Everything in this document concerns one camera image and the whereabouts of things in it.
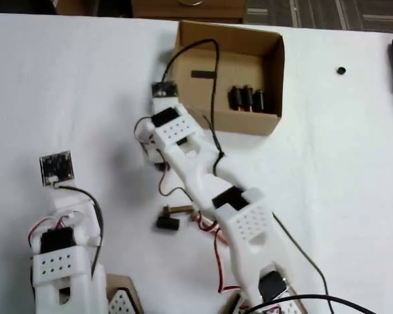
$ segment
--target black wire bundle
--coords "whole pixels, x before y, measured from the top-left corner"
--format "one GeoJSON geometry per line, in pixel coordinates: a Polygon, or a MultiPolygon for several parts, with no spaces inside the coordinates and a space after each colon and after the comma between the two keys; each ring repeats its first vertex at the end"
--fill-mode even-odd
{"type": "Polygon", "coordinates": [[[376,314],[375,312],[370,311],[369,309],[366,309],[358,304],[355,304],[353,302],[337,298],[335,296],[326,296],[325,294],[299,294],[296,296],[286,296],[285,298],[279,298],[275,300],[271,300],[269,302],[265,302],[262,304],[259,304],[255,307],[252,307],[251,309],[247,310],[244,312],[244,314],[250,314],[253,313],[254,311],[257,311],[258,309],[261,309],[263,307],[273,305],[273,304],[278,304],[282,303],[285,301],[292,301],[292,300],[303,300],[303,299],[319,299],[319,300],[327,300],[327,301],[332,301],[336,303],[340,303],[343,305],[346,305],[348,307],[351,307],[352,309],[356,309],[357,311],[363,313],[363,314],[376,314]]]}
{"type": "Polygon", "coordinates": [[[223,149],[221,148],[220,142],[218,141],[217,134],[215,133],[215,124],[214,124],[214,101],[215,101],[215,92],[217,90],[217,77],[218,77],[218,63],[220,60],[220,49],[217,41],[215,39],[209,38],[209,39],[203,39],[201,41],[196,41],[195,43],[192,43],[184,48],[182,48],[180,51],[178,51],[173,58],[169,61],[168,65],[166,66],[166,70],[164,70],[163,77],[162,77],[162,82],[166,79],[166,76],[172,67],[172,64],[175,62],[175,60],[182,55],[184,52],[196,47],[200,46],[202,44],[206,43],[213,43],[215,47],[215,67],[214,67],[214,79],[212,83],[212,93],[211,93],[211,106],[210,106],[210,120],[211,122],[208,121],[208,119],[204,116],[204,119],[207,121],[208,126],[210,127],[211,133],[212,133],[212,138],[214,140],[215,146],[217,147],[218,150],[218,157],[217,160],[214,162],[213,168],[212,168],[212,173],[217,176],[217,165],[219,161],[224,157],[224,152],[223,149]]]}

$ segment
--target electronic component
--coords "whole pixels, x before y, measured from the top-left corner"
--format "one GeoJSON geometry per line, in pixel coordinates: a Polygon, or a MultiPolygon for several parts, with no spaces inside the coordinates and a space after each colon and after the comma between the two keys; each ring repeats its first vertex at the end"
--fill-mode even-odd
{"type": "Polygon", "coordinates": [[[253,107],[253,88],[245,85],[242,90],[243,109],[245,111],[252,111],[253,107]]]}
{"type": "Polygon", "coordinates": [[[179,219],[171,218],[169,215],[161,215],[156,221],[156,227],[159,229],[179,230],[179,219]]]}
{"type": "Polygon", "coordinates": [[[50,229],[41,236],[41,254],[75,245],[76,241],[74,240],[73,228],[71,227],[50,229]]]}
{"type": "Polygon", "coordinates": [[[70,151],[48,155],[39,159],[43,186],[74,179],[70,151]]]}
{"type": "Polygon", "coordinates": [[[177,97],[178,86],[171,81],[156,82],[151,85],[151,92],[153,94],[153,98],[177,97]]]}
{"type": "Polygon", "coordinates": [[[170,214],[178,214],[178,213],[193,213],[194,207],[192,205],[185,205],[185,206],[175,206],[175,207],[170,207],[170,206],[163,206],[163,213],[165,215],[170,215],[170,214]]]}
{"type": "Polygon", "coordinates": [[[286,282],[277,271],[272,271],[259,281],[259,291],[264,302],[271,301],[287,289],[286,282]]]}
{"type": "Polygon", "coordinates": [[[229,92],[229,104],[232,110],[239,110],[243,108],[242,89],[238,86],[233,86],[229,92]]]}
{"type": "Polygon", "coordinates": [[[263,113],[265,112],[264,104],[264,92],[262,90],[257,90],[253,95],[253,112],[263,113]]]}

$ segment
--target cardboard box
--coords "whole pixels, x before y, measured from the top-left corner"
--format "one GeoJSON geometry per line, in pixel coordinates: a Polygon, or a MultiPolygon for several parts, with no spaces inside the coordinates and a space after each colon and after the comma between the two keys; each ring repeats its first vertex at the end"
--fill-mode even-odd
{"type": "MultiPolygon", "coordinates": [[[[282,116],[284,42],[278,33],[219,26],[198,22],[179,23],[176,52],[191,43],[213,38],[219,44],[220,59],[215,95],[215,128],[221,131],[269,135],[282,116]],[[273,114],[234,111],[229,107],[232,86],[250,85],[262,89],[273,102],[273,114]]],[[[191,71],[213,71],[215,48],[203,44],[182,54],[173,64],[170,79],[178,84],[179,100],[201,126],[202,115],[210,117],[212,79],[193,78],[191,71]]]]}

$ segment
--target red wire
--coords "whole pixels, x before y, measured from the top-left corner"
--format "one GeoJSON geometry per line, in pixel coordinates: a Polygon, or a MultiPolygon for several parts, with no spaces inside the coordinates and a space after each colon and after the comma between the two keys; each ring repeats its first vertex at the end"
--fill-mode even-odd
{"type": "Polygon", "coordinates": [[[281,307],[279,305],[274,306],[274,307],[272,307],[270,309],[267,309],[267,313],[275,313],[276,309],[278,310],[278,314],[282,314],[282,310],[281,310],[281,307]]]}
{"type": "Polygon", "coordinates": [[[224,287],[223,284],[223,265],[221,263],[221,257],[218,252],[218,246],[217,246],[217,237],[218,233],[220,231],[220,228],[217,229],[215,232],[214,236],[214,253],[215,253],[215,259],[217,260],[217,266],[218,266],[218,277],[219,277],[219,283],[218,283],[218,293],[222,293],[223,291],[230,291],[230,290],[240,290],[239,286],[226,286],[224,287]]]}
{"type": "MultiPolygon", "coordinates": [[[[203,227],[202,225],[202,215],[201,212],[199,212],[199,217],[198,217],[198,226],[202,231],[205,232],[211,232],[214,230],[215,227],[217,227],[218,222],[215,220],[213,223],[207,227],[203,227]]],[[[214,253],[215,253],[215,260],[217,261],[217,266],[218,266],[218,277],[219,277],[219,283],[218,283],[218,293],[222,293],[223,291],[230,291],[230,290],[240,290],[239,286],[226,286],[224,287],[224,282],[223,282],[223,265],[221,263],[221,257],[218,252],[218,246],[217,246],[217,238],[218,238],[218,233],[220,232],[220,228],[217,228],[215,231],[214,235],[214,253]]]]}
{"type": "Polygon", "coordinates": [[[202,231],[205,232],[211,232],[212,230],[214,230],[214,228],[218,225],[217,221],[213,221],[211,225],[209,225],[208,227],[203,227],[202,225],[202,215],[201,212],[198,213],[199,217],[198,217],[198,226],[202,231]]]}
{"type": "Polygon", "coordinates": [[[47,217],[47,218],[41,219],[41,220],[40,220],[39,222],[37,222],[36,225],[31,229],[31,231],[30,231],[29,234],[28,234],[28,243],[29,243],[29,246],[30,246],[30,247],[32,247],[32,244],[31,244],[31,236],[32,236],[32,234],[34,233],[34,231],[35,231],[36,229],[38,229],[38,227],[39,227],[40,225],[42,225],[42,223],[44,223],[45,221],[50,220],[50,219],[52,219],[52,218],[47,217]]]}
{"type": "Polygon", "coordinates": [[[54,229],[59,228],[60,225],[63,225],[63,226],[64,226],[63,218],[69,218],[69,217],[68,217],[67,215],[61,216],[60,219],[58,219],[57,223],[55,224],[54,229]]]}

